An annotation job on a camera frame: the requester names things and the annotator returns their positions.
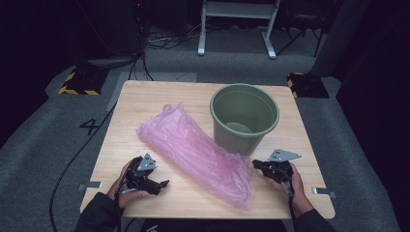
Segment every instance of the black sleeve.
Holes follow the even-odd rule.
[[[293,225],[295,232],[336,232],[334,227],[316,210],[300,215]]]
[[[115,202],[107,195],[98,192],[81,213],[74,231],[114,231],[117,215]]]

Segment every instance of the human hand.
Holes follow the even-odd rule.
[[[120,177],[112,184],[111,188],[109,189],[108,193],[106,194],[111,200],[115,200],[115,191],[117,190],[118,186],[120,185],[121,179],[124,176],[124,174],[127,171],[128,166],[132,160],[130,160],[124,167],[123,170],[121,171]],[[134,199],[144,197],[148,195],[148,191],[146,190],[135,190],[123,194],[119,194],[119,202],[118,206],[122,209],[126,207],[126,205],[130,202],[133,201]]]
[[[295,217],[306,213],[307,211],[313,210],[313,206],[311,205],[308,198],[305,196],[304,190],[304,183],[302,181],[301,174],[298,172],[298,169],[293,163],[290,163],[293,170],[292,175],[292,186],[295,191],[295,196],[293,197],[292,206],[293,211],[295,213]],[[282,184],[277,183],[276,181],[268,178],[268,182],[274,187],[274,189],[280,191],[281,195],[288,200],[289,195],[287,194],[286,190],[282,186]]]

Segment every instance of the pink plastic bag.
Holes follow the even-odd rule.
[[[249,157],[229,154],[188,115],[167,104],[136,133],[161,156],[171,160],[208,191],[242,209],[250,209],[253,170]]]

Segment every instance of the green plastic bin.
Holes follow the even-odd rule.
[[[212,96],[214,139],[229,153],[250,156],[265,134],[278,124],[274,98],[259,87],[230,84]]]

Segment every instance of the gray floor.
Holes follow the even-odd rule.
[[[285,32],[272,35],[275,48],[288,40]],[[260,29],[209,33],[203,57],[196,55],[197,43],[194,37],[172,49],[147,48],[148,71],[156,80],[163,78],[163,73],[189,73],[197,82],[285,86],[288,73],[308,72],[315,60],[315,38],[310,32],[276,60],[269,59]],[[97,125],[102,122],[116,98],[119,79],[130,67],[112,70],[97,97],[58,94],[73,67],[52,79],[46,88],[48,101],[0,151],[0,231],[52,231],[48,205],[53,188],[68,162],[89,139],[88,130],[79,126],[92,118]],[[144,73],[141,61],[135,71]],[[337,231],[399,231],[387,192],[335,99],[338,81],[326,77],[323,82],[329,99],[295,101],[325,182],[337,192],[333,200],[337,213],[329,222]],[[72,231],[76,224],[84,194],[77,187],[91,176],[108,123],[109,118],[75,159],[57,190],[53,214],[59,231]],[[138,226],[133,224],[129,231],[139,231]]]

